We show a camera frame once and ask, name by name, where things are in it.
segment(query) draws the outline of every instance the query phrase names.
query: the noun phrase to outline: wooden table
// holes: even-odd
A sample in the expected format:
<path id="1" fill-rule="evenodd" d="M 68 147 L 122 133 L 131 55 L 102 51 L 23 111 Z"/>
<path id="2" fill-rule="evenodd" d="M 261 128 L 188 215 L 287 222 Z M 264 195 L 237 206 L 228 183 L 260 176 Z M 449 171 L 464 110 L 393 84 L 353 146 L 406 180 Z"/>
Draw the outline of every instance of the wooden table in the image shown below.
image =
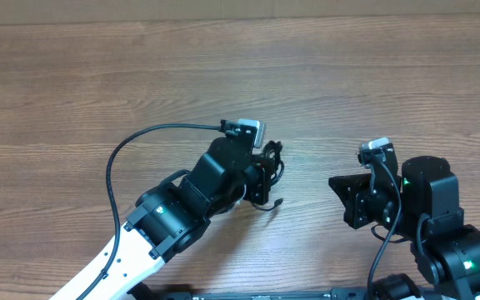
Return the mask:
<path id="1" fill-rule="evenodd" d="M 328 178 L 364 172 L 358 144 L 388 136 L 399 162 L 445 157 L 480 228 L 480 15 L 0 27 L 0 299 L 45 299 L 113 235 L 104 168 L 159 123 L 267 123 L 287 169 L 275 213 L 215 217 L 154 287 L 222 292 L 364 285 L 381 242 L 343 222 Z M 120 153 L 122 218 L 192 168 L 218 135 L 169 130 Z M 377 278 L 419 276 L 408 244 Z"/>

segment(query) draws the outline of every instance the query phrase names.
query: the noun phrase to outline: wire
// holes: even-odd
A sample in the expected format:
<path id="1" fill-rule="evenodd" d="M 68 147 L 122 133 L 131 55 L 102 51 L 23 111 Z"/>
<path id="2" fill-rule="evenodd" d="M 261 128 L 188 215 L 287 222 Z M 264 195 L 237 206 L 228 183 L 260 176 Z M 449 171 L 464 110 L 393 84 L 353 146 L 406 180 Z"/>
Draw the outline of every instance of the wire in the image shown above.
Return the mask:
<path id="1" fill-rule="evenodd" d="M 177 178 L 180 178 L 181 176 L 188 175 L 188 174 L 190 174 L 190 171 L 188 171 L 186 169 L 179 170 L 179 171 L 175 172 L 174 174 L 164 178 L 158 186 L 161 187 L 165 184 L 168 184 L 168 183 L 172 182 L 173 180 L 175 180 Z"/>
<path id="2" fill-rule="evenodd" d="M 101 270 L 99 275 L 97 275 L 96 279 L 90 284 L 89 287 L 87 287 L 86 290 L 84 290 L 84 292 L 82 292 L 82 294 L 77 298 L 77 300 L 83 300 L 98 285 L 98 283 L 108 275 L 107 271 L 110 268 L 110 266 L 113 264 L 114 258 L 116 257 L 116 253 L 118 252 L 118 246 L 120 243 L 120 218 L 118 216 L 118 209 L 116 208 L 116 200 L 114 199 L 113 184 L 111 183 L 111 179 L 110 179 L 110 173 L 113 168 L 114 158 L 116 157 L 116 154 L 118 154 L 118 152 L 123 148 L 123 146 L 131 142 L 133 139 L 140 137 L 145 133 L 149 133 L 151 131 L 164 129 L 164 128 L 193 128 L 193 129 L 219 130 L 220 127 L 210 126 L 210 125 L 182 124 L 182 123 L 162 124 L 162 125 L 152 126 L 152 127 L 145 128 L 139 132 L 133 133 L 131 136 L 124 139 L 123 142 L 120 142 L 120 144 L 117 145 L 114 151 L 112 151 L 112 154 L 108 159 L 105 179 L 107 182 L 108 199 L 110 200 L 112 215 L 114 217 L 114 229 L 115 229 L 114 247 L 112 247 L 112 253 L 108 258 L 107 264 L 105 264 L 105 267 L 103 268 L 103 270 Z"/>
<path id="3" fill-rule="evenodd" d="M 375 293 L 373 291 L 373 274 L 375 274 L 375 269 L 377 268 L 377 265 L 379 262 L 381 262 L 381 258 L 383 257 L 384 250 L 387 248 L 388 243 L 390 242 L 390 238 L 392 237 L 393 233 L 396 231 L 396 226 L 399 223 L 399 219 L 401 218 L 401 194 L 399 193 L 398 189 L 398 183 L 396 182 L 396 179 L 392 176 L 390 173 L 390 170 L 388 170 L 388 167 L 380 162 L 375 156 L 374 159 L 381 165 L 381 167 L 384 169 L 384 171 L 387 173 L 387 175 L 390 177 L 390 180 L 392 181 L 393 187 L 396 189 L 396 195 L 397 195 L 397 215 L 396 219 L 393 222 L 392 228 L 390 228 L 390 231 L 388 232 L 387 236 L 385 237 L 384 242 L 382 242 L 381 247 L 379 248 L 379 252 L 377 253 L 377 256 L 375 257 L 375 260 L 373 261 L 372 267 L 370 268 L 370 273 L 367 277 L 367 294 L 369 295 L 371 300 L 374 300 Z"/>
<path id="4" fill-rule="evenodd" d="M 378 239 L 380 239 L 381 241 L 384 242 L 384 241 L 386 240 L 386 238 L 381 237 L 381 236 L 375 231 L 375 228 L 376 228 L 377 226 L 381 226 L 381 225 L 377 224 L 377 225 L 373 226 L 370 230 L 372 231 L 372 234 L 373 234 L 373 236 L 374 236 L 375 238 L 378 238 Z M 402 237 L 402 238 L 400 238 L 400 239 L 398 239 L 398 240 L 390 241 L 389 243 L 405 243 L 405 242 L 407 242 L 407 241 L 408 241 L 408 240 L 407 240 L 405 237 Z"/>
<path id="5" fill-rule="evenodd" d="M 276 183 L 281 180 L 281 177 L 283 176 L 284 173 L 284 162 L 281 160 L 281 151 L 283 150 L 283 145 L 281 142 L 274 142 L 274 141 L 269 141 L 266 146 L 264 146 L 264 149 L 262 150 L 261 156 L 266 159 L 273 160 L 273 175 L 271 178 L 270 186 L 275 185 Z M 283 204 L 284 199 L 279 198 L 273 202 L 273 206 L 270 208 L 264 208 L 260 207 L 254 202 L 251 202 L 251 205 L 257 209 L 258 211 L 261 212 L 271 212 L 273 209 L 277 208 L 279 205 Z"/>
<path id="6" fill-rule="evenodd" d="M 420 218 L 417 220 L 417 228 L 416 228 L 416 247 L 417 250 L 422 254 L 422 256 L 425 255 L 425 252 L 423 251 L 423 245 L 422 245 L 422 225 L 423 222 L 427 221 L 430 219 L 431 216 L 429 216 L 426 213 L 422 213 Z"/>
<path id="7" fill-rule="evenodd" d="M 277 208 L 279 205 L 283 204 L 283 201 L 284 199 L 282 198 L 279 198 L 277 200 L 275 200 L 275 202 L 273 203 L 273 206 L 270 207 L 270 208 L 264 208 L 264 207 L 259 207 L 257 204 L 253 203 L 250 201 L 251 205 L 257 209 L 258 211 L 261 211 L 261 212 L 271 212 L 273 209 Z"/>

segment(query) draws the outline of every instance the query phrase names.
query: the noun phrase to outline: white plastic part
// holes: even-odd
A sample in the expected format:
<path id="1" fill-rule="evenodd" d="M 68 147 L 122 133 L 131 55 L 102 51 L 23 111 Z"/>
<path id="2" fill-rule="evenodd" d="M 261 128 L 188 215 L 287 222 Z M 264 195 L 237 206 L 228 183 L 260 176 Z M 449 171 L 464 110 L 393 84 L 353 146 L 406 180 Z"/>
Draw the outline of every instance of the white plastic part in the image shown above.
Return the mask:
<path id="1" fill-rule="evenodd" d="M 257 129 L 257 133 L 255 134 L 255 139 L 253 140 L 253 146 L 257 149 L 263 146 L 264 134 L 266 134 L 266 123 L 258 120 L 238 119 L 238 124 L 255 127 Z"/>
<path id="2" fill-rule="evenodd" d="M 126 295 L 127 291 L 137 283 L 156 273 L 164 266 L 165 262 L 161 257 L 152 259 L 149 256 L 153 246 L 136 229 L 128 232 L 123 226 L 125 224 L 121 228 L 116 258 L 108 269 L 108 276 L 100 281 L 85 297 L 86 300 L 119 299 Z M 51 300 L 77 299 L 105 267 L 113 250 L 113 244 L 114 237 L 99 255 L 51 297 Z"/>

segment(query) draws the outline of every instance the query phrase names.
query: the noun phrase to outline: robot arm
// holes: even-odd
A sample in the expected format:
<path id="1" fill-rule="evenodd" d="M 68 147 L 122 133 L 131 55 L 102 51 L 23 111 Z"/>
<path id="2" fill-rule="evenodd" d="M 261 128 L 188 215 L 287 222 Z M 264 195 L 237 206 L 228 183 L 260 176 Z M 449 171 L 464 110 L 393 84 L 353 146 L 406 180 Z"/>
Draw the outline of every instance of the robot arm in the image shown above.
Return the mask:
<path id="1" fill-rule="evenodd" d="M 329 186 L 346 208 L 344 222 L 354 229 L 376 222 L 389 233 L 403 236 L 412 242 L 417 269 L 436 293 L 461 300 L 480 299 L 480 231 L 463 224 L 458 180 L 448 161 L 411 158 L 403 163 L 400 178 L 393 145 L 385 137 L 363 144 L 357 157 L 371 174 L 329 179 Z M 383 247 L 372 266 L 369 297 L 420 298 L 419 289 L 405 274 L 369 284 L 390 237 L 382 238 Z"/>
<path id="2" fill-rule="evenodd" d="M 119 299 L 136 284 L 158 272 L 164 264 L 161 257 L 152 259 L 149 252 L 153 246 L 136 230 L 124 230 L 122 226 L 120 245 L 115 263 L 108 269 L 108 276 L 100 281 L 86 299 Z M 105 248 L 70 282 L 58 291 L 52 300 L 77 299 L 96 278 L 107 263 L 113 250 L 114 237 Z"/>
<path id="3" fill-rule="evenodd" d="M 189 172 L 181 170 L 145 192 L 136 209 L 109 244 L 52 299 L 83 298 L 82 293 L 98 274 L 104 274 L 85 299 L 118 299 L 156 273 L 178 253 L 194 244 L 207 230 L 210 218 L 225 213 L 241 199 L 255 208 L 268 202 L 271 186 L 283 174 L 280 142 L 269 142 L 262 153 L 264 123 L 222 120 L 215 139 Z M 182 177 L 175 186 L 172 181 Z M 273 208 L 283 202 L 277 200 Z M 112 265 L 105 266 L 114 255 Z"/>

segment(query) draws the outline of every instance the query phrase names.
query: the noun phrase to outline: green led light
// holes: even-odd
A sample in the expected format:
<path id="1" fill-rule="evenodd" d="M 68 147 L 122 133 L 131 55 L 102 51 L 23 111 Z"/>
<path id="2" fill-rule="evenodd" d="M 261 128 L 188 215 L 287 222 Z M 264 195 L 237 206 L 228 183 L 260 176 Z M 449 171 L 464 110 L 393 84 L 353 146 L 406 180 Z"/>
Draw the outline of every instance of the green led light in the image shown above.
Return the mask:
<path id="1" fill-rule="evenodd" d="M 163 214 L 164 212 L 166 212 L 166 210 L 162 205 L 159 205 L 157 208 L 155 208 L 155 212 L 157 212 L 158 214 Z"/>
<path id="2" fill-rule="evenodd" d="M 464 262 L 464 267 L 468 270 L 473 268 L 473 262 L 472 261 L 466 261 Z"/>

